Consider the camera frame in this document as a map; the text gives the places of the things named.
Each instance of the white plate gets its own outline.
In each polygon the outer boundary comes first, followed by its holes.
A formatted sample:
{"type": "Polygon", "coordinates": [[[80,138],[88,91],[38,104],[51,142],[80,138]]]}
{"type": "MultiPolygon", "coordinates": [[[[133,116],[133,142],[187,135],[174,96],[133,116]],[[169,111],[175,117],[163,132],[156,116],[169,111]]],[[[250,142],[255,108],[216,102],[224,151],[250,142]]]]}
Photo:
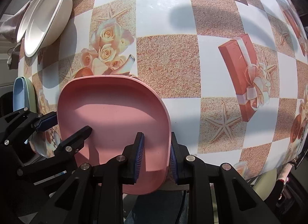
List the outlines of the white plate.
{"type": "Polygon", "coordinates": [[[28,6],[25,14],[23,15],[23,18],[21,20],[21,23],[19,25],[18,32],[17,32],[17,42],[21,41],[21,39],[25,35],[26,29],[27,29],[29,21],[30,21],[30,17],[32,15],[36,5],[38,4],[38,2],[39,2],[39,0],[32,0],[31,4],[28,6]]]}
{"type": "Polygon", "coordinates": [[[39,0],[26,30],[27,57],[32,57],[40,48],[56,41],[70,18],[72,8],[72,0],[39,0]]]}

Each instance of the table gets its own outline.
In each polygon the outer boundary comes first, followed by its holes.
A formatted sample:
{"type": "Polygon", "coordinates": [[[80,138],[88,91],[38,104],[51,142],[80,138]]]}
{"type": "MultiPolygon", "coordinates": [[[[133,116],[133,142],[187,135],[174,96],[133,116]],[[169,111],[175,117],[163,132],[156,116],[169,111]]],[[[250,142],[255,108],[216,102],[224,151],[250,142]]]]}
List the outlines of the table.
{"type": "MultiPolygon", "coordinates": [[[[307,37],[290,0],[73,0],[61,36],[18,75],[38,111],[76,77],[129,74],[163,99],[178,142],[251,178],[294,159],[307,136],[307,37]]],[[[33,149],[46,156],[58,126],[33,149]]]]}

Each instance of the pink plate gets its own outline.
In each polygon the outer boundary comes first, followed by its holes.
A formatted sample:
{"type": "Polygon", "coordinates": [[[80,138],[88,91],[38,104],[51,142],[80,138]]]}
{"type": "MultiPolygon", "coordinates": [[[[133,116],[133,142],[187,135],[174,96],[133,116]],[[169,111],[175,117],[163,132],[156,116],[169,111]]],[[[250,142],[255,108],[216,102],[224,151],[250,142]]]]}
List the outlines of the pink plate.
{"type": "Polygon", "coordinates": [[[117,75],[76,78],[63,88],[57,115],[62,139],[85,125],[93,129],[75,155],[78,166],[106,163],[133,144],[137,132],[143,132],[139,179],[134,185],[123,185],[123,192],[147,194],[163,184],[170,155],[170,118],[163,101],[143,82],[117,75]]]}

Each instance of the cloth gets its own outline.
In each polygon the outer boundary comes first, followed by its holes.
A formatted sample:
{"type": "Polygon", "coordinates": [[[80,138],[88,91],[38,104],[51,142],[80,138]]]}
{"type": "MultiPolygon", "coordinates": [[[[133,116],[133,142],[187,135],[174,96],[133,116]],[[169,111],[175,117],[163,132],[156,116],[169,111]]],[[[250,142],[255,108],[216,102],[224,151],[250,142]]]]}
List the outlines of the cloth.
{"type": "MultiPolygon", "coordinates": [[[[170,224],[175,223],[181,203],[183,191],[157,190],[147,195],[139,195],[133,209],[124,224],[170,224]]],[[[188,195],[179,224],[187,223],[188,195]]]]}
{"type": "Polygon", "coordinates": [[[2,34],[11,43],[16,43],[19,25],[31,1],[32,0],[28,1],[22,9],[4,21],[0,26],[0,34],[2,34]]]}
{"type": "Polygon", "coordinates": [[[7,67],[10,70],[18,69],[20,45],[21,45],[21,42],[17,43],[17,45],[14,47],[14,49],[12,51],[12,54],[9,56],[9,58],[7,60],[7,67]]]}

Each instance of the ribbon bow print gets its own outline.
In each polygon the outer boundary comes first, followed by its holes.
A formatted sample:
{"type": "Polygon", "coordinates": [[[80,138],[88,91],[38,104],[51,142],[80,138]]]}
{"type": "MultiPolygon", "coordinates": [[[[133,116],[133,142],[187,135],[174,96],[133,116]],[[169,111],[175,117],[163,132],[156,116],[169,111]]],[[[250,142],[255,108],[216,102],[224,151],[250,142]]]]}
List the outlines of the ribbon bow print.
{"type": "Polygon", "coordinates": [[[259,61],[256,65],[252,64],[243,39],[240,37],[234,39],[238,42],[247,64],[245,77],[248,86],[244,95],[238,95],[238,101],[239,104],[246,104],[247,101],[250,101],[252,109],[256,111],[260,106],[268,104],[270,100],[271,82],[267,80],[266,65],[259,61]]]}

